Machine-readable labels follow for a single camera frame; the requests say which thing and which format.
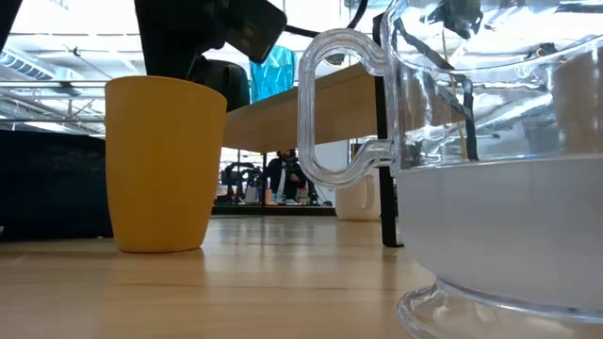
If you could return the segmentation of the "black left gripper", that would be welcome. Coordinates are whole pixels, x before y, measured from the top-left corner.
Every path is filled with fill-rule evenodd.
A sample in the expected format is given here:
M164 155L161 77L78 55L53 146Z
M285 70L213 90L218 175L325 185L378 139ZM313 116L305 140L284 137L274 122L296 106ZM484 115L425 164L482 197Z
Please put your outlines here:
M230 62L204 53L225 41L263 63L285 31L287 17L269 0L134 0L146 73L207 78Z

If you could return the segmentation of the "black mug yellow inside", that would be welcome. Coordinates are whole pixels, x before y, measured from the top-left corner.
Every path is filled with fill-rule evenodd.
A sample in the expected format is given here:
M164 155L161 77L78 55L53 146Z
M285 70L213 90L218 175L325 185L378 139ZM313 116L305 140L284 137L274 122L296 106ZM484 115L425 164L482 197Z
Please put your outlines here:
M248 75L244 68L233 62L196 56L189 66L186 80L220 93L227 101L227 112L251 102Z

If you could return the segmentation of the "yellow plastic cup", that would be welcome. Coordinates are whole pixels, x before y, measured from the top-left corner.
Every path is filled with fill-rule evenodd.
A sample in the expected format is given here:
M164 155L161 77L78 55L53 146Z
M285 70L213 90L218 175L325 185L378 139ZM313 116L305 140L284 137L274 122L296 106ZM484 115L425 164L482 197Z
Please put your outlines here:
M160 76L105 86L106 190L118 248L199 248L218 186L227 101L217 91Z

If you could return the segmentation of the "navy blue cloth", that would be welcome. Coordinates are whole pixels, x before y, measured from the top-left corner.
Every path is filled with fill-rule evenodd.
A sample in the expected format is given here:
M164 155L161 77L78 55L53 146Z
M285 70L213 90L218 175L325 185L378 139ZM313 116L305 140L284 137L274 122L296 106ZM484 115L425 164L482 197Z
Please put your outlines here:
M0 227L4 240L112 237L105 142L0 131Z

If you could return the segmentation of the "clear glass pitcher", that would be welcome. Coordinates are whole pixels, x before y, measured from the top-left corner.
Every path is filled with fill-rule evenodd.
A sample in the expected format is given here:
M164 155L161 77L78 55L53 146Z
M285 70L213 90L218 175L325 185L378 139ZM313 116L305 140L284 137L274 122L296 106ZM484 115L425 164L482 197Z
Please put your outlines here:
M301 57L312 181L386 167L398 230L434 283L399 301L426 339L603 339L603 0L392 0L381 36L317 35ZM344 169L315 156L315 69L383 80L387 136Z

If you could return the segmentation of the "person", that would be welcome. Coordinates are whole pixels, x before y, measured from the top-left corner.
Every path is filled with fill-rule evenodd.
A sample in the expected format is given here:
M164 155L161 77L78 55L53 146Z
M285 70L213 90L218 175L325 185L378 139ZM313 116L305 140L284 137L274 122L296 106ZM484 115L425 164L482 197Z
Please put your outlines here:
M306 178L295 149L278 151L266 168L269 189L276 203L295 201L299 189L305 188Z

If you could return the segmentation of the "wooden shelf black metal frame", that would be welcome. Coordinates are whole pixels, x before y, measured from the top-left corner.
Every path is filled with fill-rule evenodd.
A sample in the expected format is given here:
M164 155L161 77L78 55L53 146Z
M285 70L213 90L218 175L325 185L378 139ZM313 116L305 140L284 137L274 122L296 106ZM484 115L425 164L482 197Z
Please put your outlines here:
M330 143L375 135L388 138L385 86L381 76L350 66L318 79L316 142ZM290 89L228 113L222 145L270 153L297 145L298 91ZM379 168L382 242L403 245L396 222L394 180L387 166Z

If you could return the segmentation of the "black metal table frame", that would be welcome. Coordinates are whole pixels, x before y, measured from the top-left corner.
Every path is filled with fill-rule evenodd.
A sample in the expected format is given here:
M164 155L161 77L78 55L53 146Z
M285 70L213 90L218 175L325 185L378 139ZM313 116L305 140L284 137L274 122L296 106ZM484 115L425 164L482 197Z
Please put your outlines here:
M260 205L215 205L213 216L310 216L335 217L335 209L329 206L260 206Z

